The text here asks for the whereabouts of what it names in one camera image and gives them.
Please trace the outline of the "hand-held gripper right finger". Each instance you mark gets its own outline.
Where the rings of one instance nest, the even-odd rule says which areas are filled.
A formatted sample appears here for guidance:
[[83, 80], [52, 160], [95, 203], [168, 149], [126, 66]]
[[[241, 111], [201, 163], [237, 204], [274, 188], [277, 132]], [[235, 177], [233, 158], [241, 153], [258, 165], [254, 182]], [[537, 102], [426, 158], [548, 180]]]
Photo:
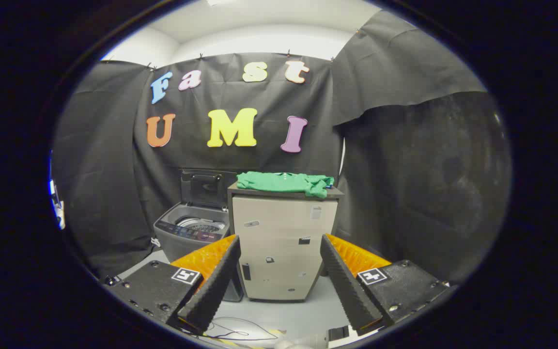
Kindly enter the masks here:
[[410, 260], [388, 261], [326, 234], [320, 254], [350, 326], [358, 335], [416, 316], [451, 292], [451, 285]]

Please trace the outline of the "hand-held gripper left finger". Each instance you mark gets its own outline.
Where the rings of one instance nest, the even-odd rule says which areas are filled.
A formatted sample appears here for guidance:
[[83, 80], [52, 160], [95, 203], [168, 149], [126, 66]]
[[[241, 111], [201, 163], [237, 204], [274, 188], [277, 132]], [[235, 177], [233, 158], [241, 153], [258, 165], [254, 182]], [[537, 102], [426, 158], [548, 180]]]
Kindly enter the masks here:
[[223, 301], [240, 256], [239, 238], [228, 236], [172, 263], [148, 261], [107, 287], [135, 311], [201, 335]]

